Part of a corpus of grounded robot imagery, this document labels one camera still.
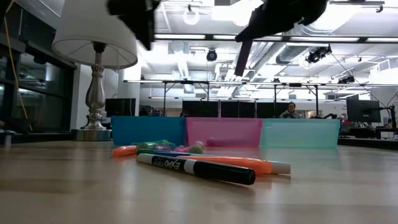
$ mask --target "plastic bin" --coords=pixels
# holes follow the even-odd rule
[[[259,147],[261,119],[187,118],[189,145],[201,141],[210,147]]]
[[[264,119],[261,146],[284,148],[336,148],[338,119]]]
[[[185,118],[150,116],[113,116],[113,143],[127,146],[131,143],[166,139],[176,145],[185,143]]]

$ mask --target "white lampshade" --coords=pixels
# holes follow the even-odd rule
[[[74,62],[93,65],[93,41],[97,41],[107,44],[101,62],[105,68],[135,65],[136,38],[122,21],[108,14],[106,1],[66,0],[52,44],[54,52]]]

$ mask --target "lamp stand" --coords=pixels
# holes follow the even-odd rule
[[[91,66],[93,75],[86,94],[86,105],[89,107],[88,122],[79,130],[72,130],[74,141],[110,141],[111,130],[101,124],[101,108],[105,106],[105,93],[102,85],[104,67],[101,64],[102,53],[106,44],[93,42],[95,50],[95,64]]]

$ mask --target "black marker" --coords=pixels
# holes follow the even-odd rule
[[[139,154],[137,161],[166,169],[177,170],[198,177],[252,185],[256,180],[254,170],[215,162],[180,159],[169,156]]]

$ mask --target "blue plastic bin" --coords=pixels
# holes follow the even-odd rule
[[[185,118],[150,116],[113,116],[113,143],[128,146],[131,143],[166,139],[176,145],[184,145]]]
[[[261,146],[273,148],[337,147],[338,119],[264,119]]]

